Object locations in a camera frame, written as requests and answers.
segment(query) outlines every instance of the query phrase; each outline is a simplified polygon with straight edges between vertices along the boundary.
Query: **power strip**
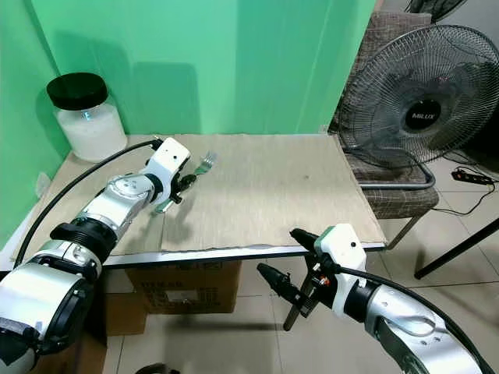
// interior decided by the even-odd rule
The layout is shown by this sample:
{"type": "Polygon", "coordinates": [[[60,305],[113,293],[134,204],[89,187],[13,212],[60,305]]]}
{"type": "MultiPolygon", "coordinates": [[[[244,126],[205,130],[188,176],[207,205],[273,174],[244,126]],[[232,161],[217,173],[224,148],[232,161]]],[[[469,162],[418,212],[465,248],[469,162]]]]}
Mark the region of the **power strip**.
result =
{"type": "Polygon", "coordinates": [[[460,182],[475,183],[477,185],[493,185],[494,181],[492,178],[485,177],[483,175],[466,173],[463,170],[453,171],[451,173],[452,178],[460,182]]]}

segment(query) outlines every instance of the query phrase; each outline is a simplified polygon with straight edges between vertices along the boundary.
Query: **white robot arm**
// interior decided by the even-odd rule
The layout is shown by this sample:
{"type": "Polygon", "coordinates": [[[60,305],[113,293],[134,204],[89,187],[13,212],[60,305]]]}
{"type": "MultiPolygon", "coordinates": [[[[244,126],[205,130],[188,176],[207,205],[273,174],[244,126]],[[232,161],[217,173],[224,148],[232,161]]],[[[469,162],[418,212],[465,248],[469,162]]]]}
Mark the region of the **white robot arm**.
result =
{"type": "Polygon", "coordinates": [[[142,171],[113,178],[0,282],[1,373],[29,372],[40,355],[75,340],[102,264],[145,206],[180,200],[179,171],[189,157],[182,144],[166,139],[142,171]]]}
{"type": "Polygon", "coordinates": [[[411,291],[400,291],[403,287],[389,280],[385,281],[397,288],[353,275],[365,272],[366,253],[351,225],[330,227],[319,237],[300,229],[291,235],[311,251],[312,292],[303,294],[290,283],[289,275],[266,264],[259,264],[258,270],[303,316],[321,302],[337,316],[363,323],[366,332],[407,374],[493,372],[477,352],[473,354],[463,345],[442,316],[428,307],[429,302],[411,291]]]}

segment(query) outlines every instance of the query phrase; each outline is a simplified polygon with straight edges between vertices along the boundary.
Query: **metal fork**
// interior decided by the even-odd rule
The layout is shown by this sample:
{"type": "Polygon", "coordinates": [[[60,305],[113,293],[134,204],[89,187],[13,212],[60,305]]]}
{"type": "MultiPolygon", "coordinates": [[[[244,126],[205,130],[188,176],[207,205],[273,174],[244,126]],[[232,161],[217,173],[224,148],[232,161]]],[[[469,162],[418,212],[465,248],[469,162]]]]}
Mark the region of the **metal fork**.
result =
{"type": "MultiPolygon", "coordinates": [[[[206,156],[204,157],[203,160],[201,160],[200,166],[196,168],[196,170],[193,172],[195,176],[197,175],[202,175],[206,174],[210,171],[210,169],[213,167],[213,164],[217,160],[217,154],[215,152],[211,152],[210,150],[206,153],[206,156]]],[[[159,204],[155,212],[156,213],[164,213],[168,210],[168,208],[173,204],[173,201],[170,199],[166,200],[165,202],[159,204]]]]}

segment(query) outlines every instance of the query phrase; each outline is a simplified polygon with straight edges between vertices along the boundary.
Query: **electric fan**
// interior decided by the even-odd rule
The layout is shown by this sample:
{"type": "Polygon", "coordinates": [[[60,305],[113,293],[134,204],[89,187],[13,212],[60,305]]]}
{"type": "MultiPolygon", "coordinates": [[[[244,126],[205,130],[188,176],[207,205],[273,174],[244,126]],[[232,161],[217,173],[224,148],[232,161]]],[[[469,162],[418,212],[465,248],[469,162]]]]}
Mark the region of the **electric fan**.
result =
{"type": "Polygon", "coordinates": [[[477,30],[433,25],[402,35],[368,60],[345,92],[345,150],[403,168],[458,149],[497,106],[498,67],[497,49],[477,30]]]}
{"type": "Polygon", "coordinates": [[[436,23],[454,12],[466,0],[409,0],[405,11],[409,13],[429,13],[431,22],[436,23]]]}

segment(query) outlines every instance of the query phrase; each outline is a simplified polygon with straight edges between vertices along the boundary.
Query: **green wall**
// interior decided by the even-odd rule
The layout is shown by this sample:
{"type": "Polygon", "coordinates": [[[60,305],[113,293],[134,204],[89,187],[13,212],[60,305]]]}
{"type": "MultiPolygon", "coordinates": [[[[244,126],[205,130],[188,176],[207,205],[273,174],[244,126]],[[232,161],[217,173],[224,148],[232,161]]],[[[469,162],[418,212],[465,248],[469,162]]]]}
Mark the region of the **green wall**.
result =
{"type": "Polygon", "coordinates": [[[128,133],[317,133],[375,0],[3,0],[0,245],[69,149],[44,93],[109,85],[128,133]]]}
{"type": "Polygon", "coordinates": [[[317,133],[375,0],[33,0],[61,72],[104,77],[127,132],[317,133]]]}
{"type": "Polygon", "coordinates": [[[69,151],[44,95],[55,75],[29,6],[0,1],[0,249],[37,201],[38,173],[53,176],[69,151]]]}

